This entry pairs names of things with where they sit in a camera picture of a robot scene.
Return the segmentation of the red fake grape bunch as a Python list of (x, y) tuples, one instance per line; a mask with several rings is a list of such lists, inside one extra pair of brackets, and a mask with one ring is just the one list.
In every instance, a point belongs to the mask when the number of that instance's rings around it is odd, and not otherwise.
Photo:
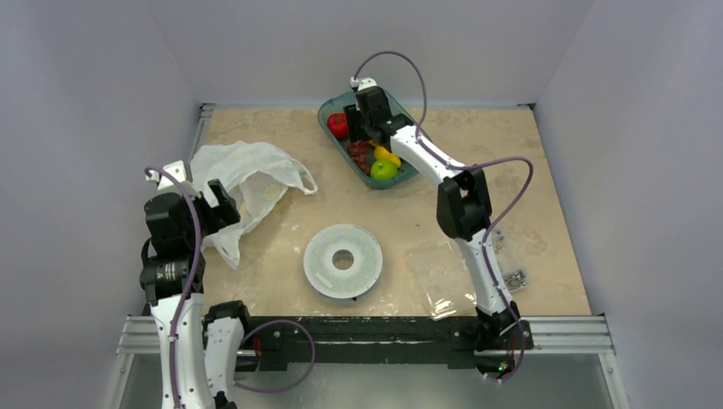
[(370, 145), (367, 141), (350, 141), (346, 144), (347, 154), (365, 176), (370, 176), (370, 168), (367, 163), (368, 148), (370, 148)]

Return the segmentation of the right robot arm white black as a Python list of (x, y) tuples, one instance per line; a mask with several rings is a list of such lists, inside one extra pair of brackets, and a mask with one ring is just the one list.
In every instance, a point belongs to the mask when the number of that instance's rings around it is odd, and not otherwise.
[(437, 188), (437, 224), (459, 248), (476, 294), (478, 334), (498, 347), (512, 335), (519, 312), (496, 263), (489, 242), (492, 206), (486, 175), (463, 165), (437, 147), (419, 123), (393, 113), (390, 99), (377, 84), (351, 87), (362, 133), (411, 164)]

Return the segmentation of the red fake tomato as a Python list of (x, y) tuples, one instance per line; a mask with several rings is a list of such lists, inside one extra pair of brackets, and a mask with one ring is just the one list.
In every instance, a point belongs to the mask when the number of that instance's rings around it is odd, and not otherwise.
[(349, 125), (347, 117), (343, 112), (336, 112), (327, 119), (327, 129), (337, 140), (344, 140), (349, 137)]

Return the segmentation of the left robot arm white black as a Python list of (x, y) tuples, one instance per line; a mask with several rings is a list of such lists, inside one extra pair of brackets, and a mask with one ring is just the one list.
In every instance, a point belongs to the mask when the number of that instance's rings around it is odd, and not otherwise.
[(234, 408), (237, 352), (254, 337), (243, 302), (203, 310), (205, 259), (195, 239), (240, 221), (221, 182), (208, 186), (217, 205), (193, 195), (198, 226), (178, 192), (160, 193), (144, 206), (150, 237), (142, 247), (139, 280), (159, 337), (163, 408)]

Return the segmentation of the green fake fruit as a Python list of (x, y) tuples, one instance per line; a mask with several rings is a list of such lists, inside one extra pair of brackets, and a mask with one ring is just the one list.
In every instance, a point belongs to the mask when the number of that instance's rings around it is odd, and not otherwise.
[(396, 177), (398, 168), (389, 159), (378, 159), (370, 167), (369, 175), (375, 181), (385, 181)]

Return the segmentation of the white plastic bag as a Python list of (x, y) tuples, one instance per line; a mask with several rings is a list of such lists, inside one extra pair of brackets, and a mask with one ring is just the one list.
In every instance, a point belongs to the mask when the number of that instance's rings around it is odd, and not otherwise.
[(203, 248), (213, 246), (233, 269), (240, 264), (240, 237), (269, 215), (290, 188), (306, 195), (318, 191), (309, 169), (268, 142), (204, 145), (192, 157), (194, 187), (211, 194), (208, 183), (218, 180), (236, 201), (240, 221), (208, 235)]

